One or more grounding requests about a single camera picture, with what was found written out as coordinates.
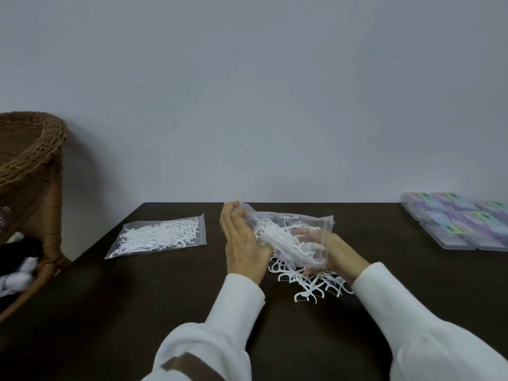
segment hand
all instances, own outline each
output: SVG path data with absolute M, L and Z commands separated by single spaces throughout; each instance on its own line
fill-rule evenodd
M 370 265 L 337 234 L 315 228 L 297 229 L 293 231 L 293 234 L 309 236 L 314 242 L 322 243 L 328 251 L 327 270 L 335 271 L 350 285 Z M 320 271 L 322 270 L 310 268 L 303 274 L 311 275 Z
M 245 209 L 237 209 L 239 204 L 224 204 L 220 214 L 220 226 L 228 241 L 225 246 L 228 274 L 244 275 L 259 285 L 265 276 L 272 249 L 257 243 L 254 232 L 243 220 Z

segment plastic bag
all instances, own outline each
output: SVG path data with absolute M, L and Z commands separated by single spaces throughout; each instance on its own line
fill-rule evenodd
M 206 245 L 205 214 L 124 224 L 104 259 Z
M 312 240 L 307 233 L 298 233 L 298 229 L 319 228 L 331 231 L 334 224 L 332 215 L 315 218 L 308 215 L 254 211 L 250 205 L 243 203 L 240 206 L 249 211 L 244 217 L 245 223 L 254 231 L 258 240 L 273 247 L 279 259 L 293 268 L 326 267 L 328 254 L 323 240 Z

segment basket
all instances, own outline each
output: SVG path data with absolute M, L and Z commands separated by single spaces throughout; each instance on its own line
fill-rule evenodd
M 35 280 L 0 314 L 0 322 L 70 263 L 60 250 L 66 133 L 65 122 L 51 114 L 0 114 L 0 245 L 20 230 L 38 237 L 44 248 Z

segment white sleeve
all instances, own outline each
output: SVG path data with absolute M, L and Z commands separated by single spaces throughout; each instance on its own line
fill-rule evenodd
M 181 371 L 166 370 L 171 359 L 190 353 L 225 381 L 250 381 L 251 361 L 245 345 L 264 304 L 265 295 L 254 282 L 243 275 L 227 275 L 206 322 L 173 330 L 158 349 L 152 372 L 143 380 L 200 381 Z
M 390 345 L 392 381 L 508 380 L 503 356 L 432 314 L 382 263 L 366 268 L 352 288 Z

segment tabletop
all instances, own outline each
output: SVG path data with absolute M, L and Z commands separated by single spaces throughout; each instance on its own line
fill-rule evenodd
M 508 254 L 444 250 L 395 203 L 258 203 L 259 211 L 333 215 L 334 232 L 388 269 L 438 317 L 508 357 Z M 220 203 L 145 203 L 0 325 L 4 380 L 132 380 L 162 340 L 203 322 L 226 274 Z M 122 224 L 205 214 L 207 245 L 104 260 Z M 254 380 L 388 379 L 392 355 L 355 295 L 295 303 L 267 273 L 247 352 Z

